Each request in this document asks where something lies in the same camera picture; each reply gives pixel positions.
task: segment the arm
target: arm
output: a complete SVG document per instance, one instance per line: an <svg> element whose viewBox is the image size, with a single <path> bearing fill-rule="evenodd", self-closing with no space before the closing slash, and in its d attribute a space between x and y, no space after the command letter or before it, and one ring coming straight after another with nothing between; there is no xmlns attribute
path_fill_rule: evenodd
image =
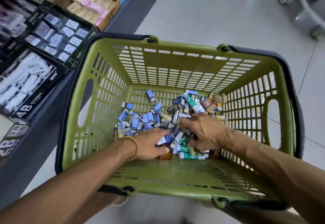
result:
<svg viewBox="0 0 325 224"><path fill-rule="evenodd" d="M325 171L270 146L258 143L244 133L227 127L206 114L182 119L198 140L189 143L199 150L226 149L255 170L267 174L284 199L309 223L325 218Z"/></svg>
<svg viewBox="0 0 325 224"><path fill-rule="evenodd" d="M155 147L166 134L167 130L155 128L133 136L138 158L147 160L169 152L166 147ZM131 140L114 142L4 209L0 223L65 223L135 153Z"/></svg>

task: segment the hand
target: hand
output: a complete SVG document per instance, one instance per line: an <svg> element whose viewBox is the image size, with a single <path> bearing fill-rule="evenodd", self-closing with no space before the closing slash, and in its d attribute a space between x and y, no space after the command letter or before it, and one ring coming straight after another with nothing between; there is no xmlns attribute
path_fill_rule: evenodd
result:
<svg viewBox="0 0 325 224"><path fill-rule="evenodd" d="M230 129L206 113L193 114L189 119L181 119L181 128L189 128L198 140L190 139L189 145L198 150L213 150L223 148L227 131Z"/></svg>
<svg viewBox="0 0 325 224"><path fill-rule="evenodd" d="M168 130L154 128L132 136L138 145L138 159L150 160L157 156L163 156L169 152L167 147L155 147L157 142L165 135L169 134Z"/></svg>

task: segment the tiled floor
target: tiled floor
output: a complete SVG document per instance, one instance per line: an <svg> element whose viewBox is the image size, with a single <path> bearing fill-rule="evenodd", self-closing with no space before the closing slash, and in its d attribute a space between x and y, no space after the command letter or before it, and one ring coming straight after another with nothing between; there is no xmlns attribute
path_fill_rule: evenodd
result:
<svg viewBox="0 0 325 224"><path fill-rule="evenodd" d="M325 169L325 43L315 45L297 30L288 8L276 0L157 0L136 33L154 34L166 41L213 46L229 43L281 54L290 66L304 113L307 138L303 160ZM278 148L280 124L273 105L269 117L271 144ZM25 192L55 175L54 158L55 151ZM154 219L172 223L182 216L194 223L238 223L192 200L146 194L122 207L108 207L87 223L154 223Z"/></svg>

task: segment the black shelf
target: black shelf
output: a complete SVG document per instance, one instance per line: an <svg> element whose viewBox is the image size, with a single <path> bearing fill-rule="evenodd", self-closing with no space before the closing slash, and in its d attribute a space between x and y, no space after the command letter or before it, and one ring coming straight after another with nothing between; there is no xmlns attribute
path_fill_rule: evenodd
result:
<svg viewBox="0 0 325 224"><path fill-rule="evenodd" d="M126 0L105 31L135 33L155 2ZM0 167L0 210L21 196L56 146L72 76L70 72L61 80L30 115L30 129Z"/></svg>

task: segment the forearm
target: forearm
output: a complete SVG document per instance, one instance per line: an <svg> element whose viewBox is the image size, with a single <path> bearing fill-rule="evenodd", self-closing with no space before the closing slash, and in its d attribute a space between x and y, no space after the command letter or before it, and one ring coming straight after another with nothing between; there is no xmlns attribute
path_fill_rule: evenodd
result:
<svg viewBox="0 0 325 224"><path fill-rule="evenodd" d="M285 200L307 221L317 223L324 218L325 171L258 143L240 131L229 130L225 141L225 149L265 173L278 186Z"/></svg>
<svg viewBox="0 0 325 224"><path fill-rule="evenodd" d="M0 223L64 223L134 152L123 140L94 154L2 211Z"/></svg>

